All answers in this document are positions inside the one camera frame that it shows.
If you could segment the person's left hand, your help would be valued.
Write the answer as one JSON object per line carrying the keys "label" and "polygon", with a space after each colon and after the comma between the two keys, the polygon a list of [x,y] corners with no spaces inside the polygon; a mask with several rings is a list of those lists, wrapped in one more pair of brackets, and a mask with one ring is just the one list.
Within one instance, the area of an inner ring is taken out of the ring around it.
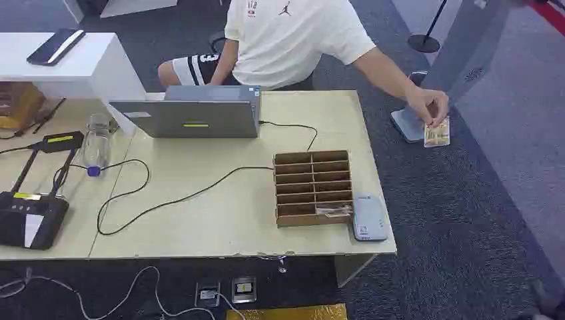
{"label": "person's left hand", "polygon": [[448,114],[448,95],[443,91],[411,86],[405,90],[410,108],[429,127],[437,127]]}

